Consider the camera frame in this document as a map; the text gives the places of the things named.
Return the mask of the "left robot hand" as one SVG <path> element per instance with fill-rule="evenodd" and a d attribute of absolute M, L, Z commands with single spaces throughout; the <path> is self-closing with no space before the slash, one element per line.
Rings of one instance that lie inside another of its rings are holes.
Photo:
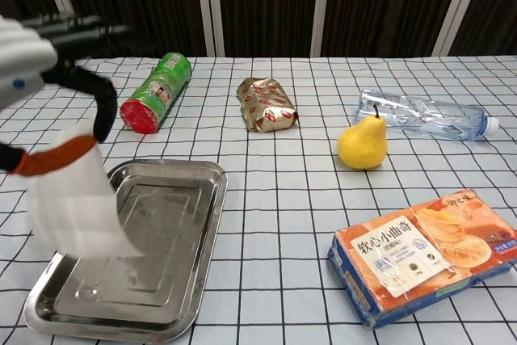
<path fill-rule="evenodd" d="M 92 95 L 97 105 L 93 127 L 47 151 L 1 145 L 1 169 L 26 177 L 44 175 L 75 162 L 107 138 L 118 110 L 117 93 L 107 78 L 82 68 L 78 59 L 110 47 L 135 47 L 149 41 L 126 25 L 111 25 L 97 15 L 49 14 L 18 21 L 1 19 L 1 106 L 7 107 L 47 84 Z"/>

